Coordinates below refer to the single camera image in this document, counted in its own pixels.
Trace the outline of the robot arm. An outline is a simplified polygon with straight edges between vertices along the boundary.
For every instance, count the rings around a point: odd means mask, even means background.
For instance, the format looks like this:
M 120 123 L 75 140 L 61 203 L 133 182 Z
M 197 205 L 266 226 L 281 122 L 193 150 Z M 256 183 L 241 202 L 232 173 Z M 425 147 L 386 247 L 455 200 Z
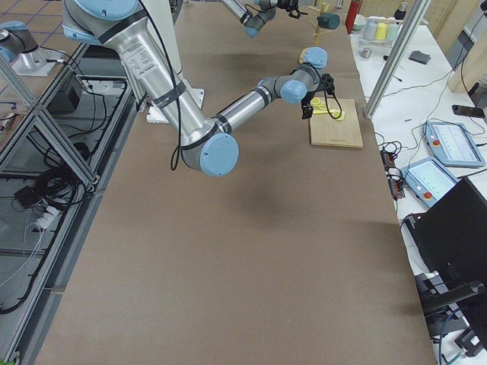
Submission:
M 78 42 L 114 50 L 127 72 L 177 130 L 171 167 L 180 160 L 208 176 L 223 176 L 237 164 L 239 147 L 232 131 L 272 101 L 299 103 L 303 117 L 313 112 L 310 100 L 321 92 L 328 56 L 324 49 L 303 51 L 289 75 L 265 78 L 247 94 L 209 118 L 196 93 L 180 77 L 180 57 L 169 2 L 63 1 L 64 34 Z
M 244 26 L 245 32 L 249 37 L 255 37 L 267 22 L 272 20 L 278 9 L 285 10 L 289 17 L 299 19 L 302 15 L 307 15 L 299 9 L 299 1 L 278 0 L 278 1 L 254 1 L 259 8 L 256 13 L 249 11 L 248 4 L 241 4 L 235 0 L 222 0 L 221 3 L 239 20 Z

